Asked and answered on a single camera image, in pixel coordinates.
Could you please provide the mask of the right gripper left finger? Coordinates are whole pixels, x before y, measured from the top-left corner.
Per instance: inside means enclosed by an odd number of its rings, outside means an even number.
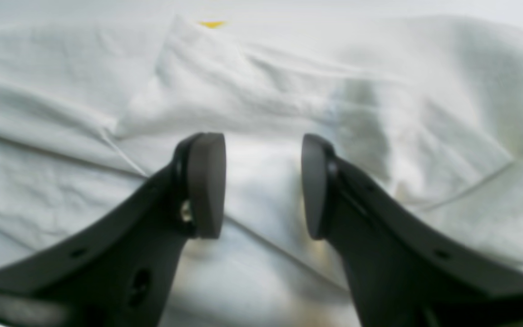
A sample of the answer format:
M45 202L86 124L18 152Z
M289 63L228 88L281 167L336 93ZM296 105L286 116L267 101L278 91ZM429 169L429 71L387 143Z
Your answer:
M190 239L217 239L226 141L197 133L89 228L0 268L0 325L156 327Z

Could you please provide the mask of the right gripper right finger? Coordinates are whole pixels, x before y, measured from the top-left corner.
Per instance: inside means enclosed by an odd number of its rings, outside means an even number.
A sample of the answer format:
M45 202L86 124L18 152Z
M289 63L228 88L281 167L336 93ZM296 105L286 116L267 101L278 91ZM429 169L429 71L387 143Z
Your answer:
M362 327L523 327L523 272L419 221L316 134L301 169L309 235L340 256Z

